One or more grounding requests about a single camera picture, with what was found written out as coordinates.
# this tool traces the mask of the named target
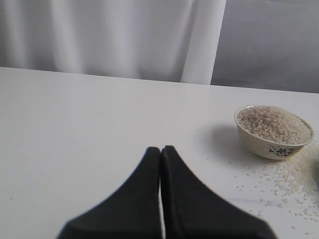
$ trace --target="white tabletop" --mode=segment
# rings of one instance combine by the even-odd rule
[[[267,160],[239,143],[233,113],[244,105],[276,105],[319,129],[318,94],[0,68],[0,238],[55,238],[113,193],[148,146],[165,145],[279,239],[319,238],[318,223],[294,215],[307,204],[279,208],[272,181],[254,188]]]

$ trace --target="bowl rim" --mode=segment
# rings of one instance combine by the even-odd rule
[[[307,145],[307,144],[310,144],[310,143],[315,139],[315,136],[316,136],[316,135],[315,135],[315,130],[314,130],[314,128],[313,128],[306,120],[304,120],[303,118],[301,118],[301,117],[295,115],[294,113],[291,113],[290,111],[287,111],[287,110],[285,110],[285,109],[283,109],[283,108],[281,108],[281,107],[278,107],[278,106],[274,106],[274,107],[281,108],[282,110],[285,110],[285,111],[287,111],[287,112],[293,114],[294,116],[298,117],[298,118],[311,130],[311,138],[310,138],[310,140],[308,140],[308,141],[305,142],[305,143],[299,143],[299,144],[284,144],[284,143],[278,143],[278,142],[270,141],[270,140],[267,140],[267,139],[263,139],[263,138],[260,138],[260,137],[258,137],[258,136],[256,136],[256,135],[252,134],[251,132],[249,132],[249,131],[247,131],[246,129],[244,129],[244,127],[238,122],[237,116],[238,116],[239,112],[241,112],[242,110],[244,110],[244,109],[246,109],[246,108],[260,107],[260,106],[263,106],[263,105],[243,106],[243,107],[241,107],[241,108],[239,108],[239,109],[237,109],[237,110],[235,111],[234,120],[235,120],[236,124],[237,124],[242,130],[244,130],[245,132],[247,132],[248,134],[254,136],[255,138],[261,139],[261,140],[263,140],[263,141],[265,141],[265,142],[274,143],[274,144],[282,145],[282,146],[288,146],[288,147],[290,147],[290,146],[294,146],[294,147],[305,146],[305,145]]]

